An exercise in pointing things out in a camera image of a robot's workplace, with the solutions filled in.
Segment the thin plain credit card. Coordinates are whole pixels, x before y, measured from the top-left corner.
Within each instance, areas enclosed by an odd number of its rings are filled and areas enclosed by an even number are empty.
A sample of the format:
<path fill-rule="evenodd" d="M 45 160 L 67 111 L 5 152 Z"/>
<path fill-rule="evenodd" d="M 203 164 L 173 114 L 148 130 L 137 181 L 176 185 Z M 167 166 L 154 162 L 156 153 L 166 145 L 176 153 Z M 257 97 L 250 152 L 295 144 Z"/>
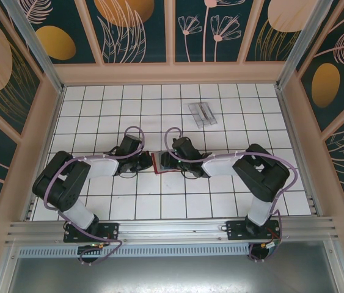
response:
<path fill-rule="evenodd" d="M 199 106 L 200 109 L 200 117 L 203 121 L 209 121 L 211 116 L 208 115 L 208 108 L 206 107 L 206 105 L 200 105 Z"/>

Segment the aluminium mounting rail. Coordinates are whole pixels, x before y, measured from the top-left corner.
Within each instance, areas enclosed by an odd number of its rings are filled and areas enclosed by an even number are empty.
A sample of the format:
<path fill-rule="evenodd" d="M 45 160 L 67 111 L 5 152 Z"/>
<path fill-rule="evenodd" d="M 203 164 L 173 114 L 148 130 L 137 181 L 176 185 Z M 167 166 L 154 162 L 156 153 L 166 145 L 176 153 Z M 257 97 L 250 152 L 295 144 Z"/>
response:
<path fill-rule="evenodd" d="M 227 241 L 221 226 L 227 219 L 122 220 L 119 236 L 125 245 L 212 244 Z M 330 217 L 282 216 L 284 242 L 326 241 L 338 238 Z M 13 222 L 5 237 L 6 245 L 62 245 L 63 223 L 58 221 Z"/>

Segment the clear acrylic card stand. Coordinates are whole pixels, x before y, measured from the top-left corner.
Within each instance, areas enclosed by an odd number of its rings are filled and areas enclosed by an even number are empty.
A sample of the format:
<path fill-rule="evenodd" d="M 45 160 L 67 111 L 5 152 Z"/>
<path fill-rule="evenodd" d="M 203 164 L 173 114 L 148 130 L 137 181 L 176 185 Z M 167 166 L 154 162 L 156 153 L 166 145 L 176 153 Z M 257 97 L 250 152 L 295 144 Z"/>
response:
<path fill-rule="evenodd" d="M 200 105 L 206 105 L 206 107 L 208 108 L 208 115 L 211 116 L 209 121 L 203 121 L 200 117 L 200 109 L 199 106 Z M 204 128 L 206 126 L 211 126 L 211 125 L 215 125 L 217 124 L 217 120 L 214 116 L 214 113 L 212 112 L 212 110 L 210 109 L 208 103 L 203 102 L 203 103 L 190 103 L 188 104 L 188 109 L 191 112 L 191 115 L 193 116 L 193 119 L 197 125 L 198 128 Z"/>

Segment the aluminium corner post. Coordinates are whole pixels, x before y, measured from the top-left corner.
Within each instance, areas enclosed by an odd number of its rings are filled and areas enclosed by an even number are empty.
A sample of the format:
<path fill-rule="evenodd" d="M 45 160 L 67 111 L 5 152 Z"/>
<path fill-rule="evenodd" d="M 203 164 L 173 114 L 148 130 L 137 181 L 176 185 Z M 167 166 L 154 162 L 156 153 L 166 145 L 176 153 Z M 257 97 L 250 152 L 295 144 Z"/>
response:
<path fill-rule="evenodd" d="M 32 24 L 42 24 L 53 11 L 51 0 L 1 0 L 1 2 L 53 87 L 61 93 L 63 83 L 32 27 Z"/>
<path fill-rule="evenodd" d="M 316 36 L 324 19 L 330 15 L 329 11 L 335 0 L 318 0 L 309 14 L 307 22 L 299 34 L 290 54 L 288 55 L 285 65 L 280 72 L 276 81 L 276 90 L 280 92 L 290 80 L 298 63 L 304 53 L 308 50 L 309 45 Z"/>

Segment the grey metal sheet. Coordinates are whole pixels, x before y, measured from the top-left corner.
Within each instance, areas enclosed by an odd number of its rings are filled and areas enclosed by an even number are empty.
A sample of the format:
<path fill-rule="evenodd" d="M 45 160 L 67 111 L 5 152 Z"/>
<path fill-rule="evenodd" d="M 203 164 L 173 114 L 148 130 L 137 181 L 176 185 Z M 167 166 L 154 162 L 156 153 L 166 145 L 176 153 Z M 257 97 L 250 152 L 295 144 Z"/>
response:
<path fill-rule="evenodd" d="M 344 255 L 336 241 L 286 242 L 265 261 L 245 255 L 131 255 L 123 249 L 95 266 L 65 247 L 7 249 L 0 293 L 344 293 Z"/>

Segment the red card holder wallet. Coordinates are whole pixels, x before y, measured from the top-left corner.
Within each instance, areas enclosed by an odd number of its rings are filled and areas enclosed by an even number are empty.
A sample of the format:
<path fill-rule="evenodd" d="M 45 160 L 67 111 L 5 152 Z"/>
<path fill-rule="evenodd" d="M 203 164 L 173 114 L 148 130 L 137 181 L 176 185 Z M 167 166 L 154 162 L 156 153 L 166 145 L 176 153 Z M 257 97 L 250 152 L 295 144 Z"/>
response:
<path fill-rule="evenodd" d="M 160 152 L 163 152 L 163 151 L 159 151 L 159 152 L 154 152 L 154 153 L 152 153 L 152 157 L 153 157 L 152 162 L 153 162 L 153 168 L 154 168 L 155 174 L 168 173 L 168 172 L 163 172 L 163 173 L 161 173 L 161 172 L 158 170 L 158 168 L 159 168 L 159 153 L 160 153 Z"/>

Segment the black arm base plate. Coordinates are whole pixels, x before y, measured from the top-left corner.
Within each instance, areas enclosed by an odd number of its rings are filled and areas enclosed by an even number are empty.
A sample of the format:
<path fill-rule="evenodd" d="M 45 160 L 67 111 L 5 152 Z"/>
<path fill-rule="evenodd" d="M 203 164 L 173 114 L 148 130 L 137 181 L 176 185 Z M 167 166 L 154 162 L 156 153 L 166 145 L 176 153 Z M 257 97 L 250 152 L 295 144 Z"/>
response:
<path fill-rule="evenodd" d="M 227 221 L 225 228 L 228 240 L 270 241 L 280 238 L 279 221 L 273 219 L 267 220 L 262 226 L 254 224 L 248 218 Z"/>
<path fill-rule="evenodd" d="M 89 237 L 80 232 L 72 224 L 65 224 L 64 230 L 64 243 L 91 243 L 97 241 L 94 237 Z M 117 239 L 119 235 L 119 224 L 93 223 L 85 230 L 85 232 L 103 239 Z"/>

